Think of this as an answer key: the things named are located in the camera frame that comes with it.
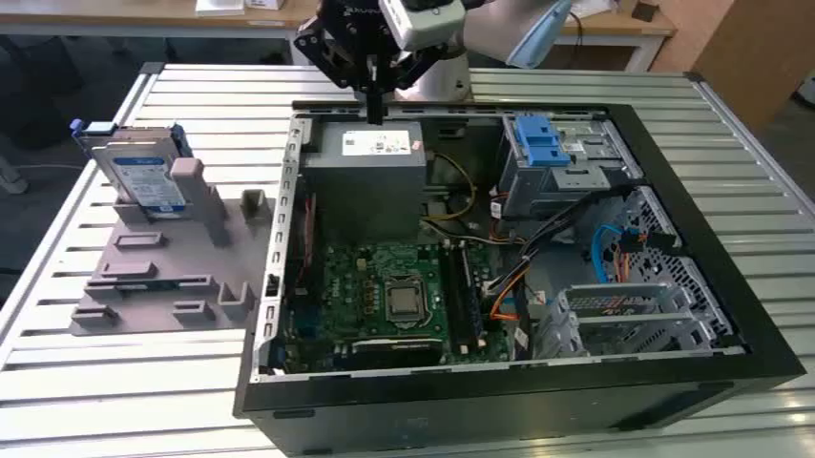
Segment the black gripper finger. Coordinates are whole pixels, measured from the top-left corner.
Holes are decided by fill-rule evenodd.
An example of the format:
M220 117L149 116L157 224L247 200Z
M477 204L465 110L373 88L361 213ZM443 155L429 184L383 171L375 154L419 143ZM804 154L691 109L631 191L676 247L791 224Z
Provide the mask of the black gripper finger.
M308 21L295 36L295 47L340 88L352 88L364 103L368 123L377 122L377 92L373 88L367 56L355 56L325 39L321 21Z
M409 52L407 57L397 59L399 48L388 46L381 48L376 54L376 124L383 122L385 115L384 99L396 89L408 89L419 77L428 71L449 50L449 45L443 43L416 52Z

